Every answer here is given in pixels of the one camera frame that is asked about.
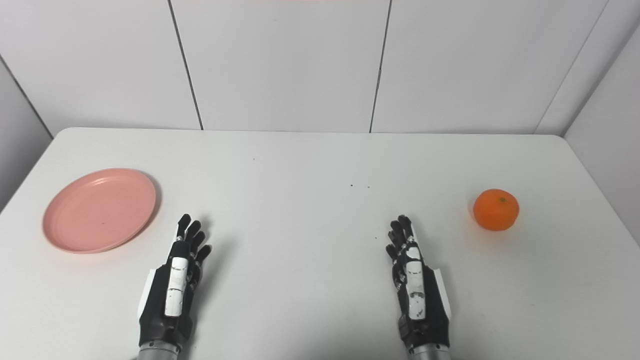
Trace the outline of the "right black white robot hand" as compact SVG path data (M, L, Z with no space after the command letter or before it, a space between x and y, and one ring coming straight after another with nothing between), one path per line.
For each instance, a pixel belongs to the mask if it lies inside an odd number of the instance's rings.
M390 223L391 278L397 290L400 339L412 353L419 347L450 348L450 305L441 272L425 264L413 223L404 214Z

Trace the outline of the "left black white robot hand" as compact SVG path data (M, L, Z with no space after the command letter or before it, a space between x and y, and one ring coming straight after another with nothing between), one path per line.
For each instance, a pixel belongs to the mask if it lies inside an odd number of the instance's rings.
M180 351L192 336L192 305L211 246L205 243L202 223L183 214L166 262L150 271L138 308L142 346L165 343Z

